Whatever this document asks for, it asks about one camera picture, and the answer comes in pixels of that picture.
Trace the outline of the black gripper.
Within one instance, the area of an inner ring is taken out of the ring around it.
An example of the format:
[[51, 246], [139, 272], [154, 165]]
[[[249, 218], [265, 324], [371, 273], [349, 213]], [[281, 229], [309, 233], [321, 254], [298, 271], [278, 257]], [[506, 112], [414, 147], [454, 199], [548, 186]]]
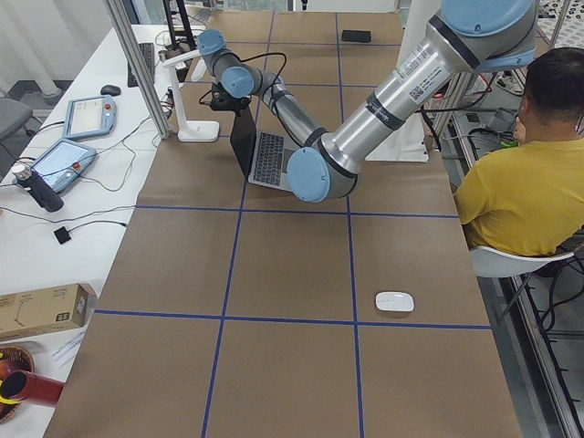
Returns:
[[212, 98], [209, 103], [213, 111], [240, 112], [250, 104], [250, 98], [235, 98], [231, 96], [220, 83], [214, 83], [211, 87]]

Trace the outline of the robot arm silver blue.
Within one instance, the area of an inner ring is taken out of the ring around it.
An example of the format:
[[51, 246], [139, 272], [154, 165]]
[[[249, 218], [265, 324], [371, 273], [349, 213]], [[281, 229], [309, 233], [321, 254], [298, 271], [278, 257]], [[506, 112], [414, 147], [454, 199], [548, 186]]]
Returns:
[[242, 171], [250, 183], [319, 203], [349, 195], [360, 166], [383, 141], [459, 73], [519, 68], [535, 55], [537, 1], [444, 1], [419, 45], [333, 132], [317, 124], [275, 73], [246, 65], [223, 34], [198, 36], [216, 88], [241, 100], [257, 96], [285, 134], [245, 131]]

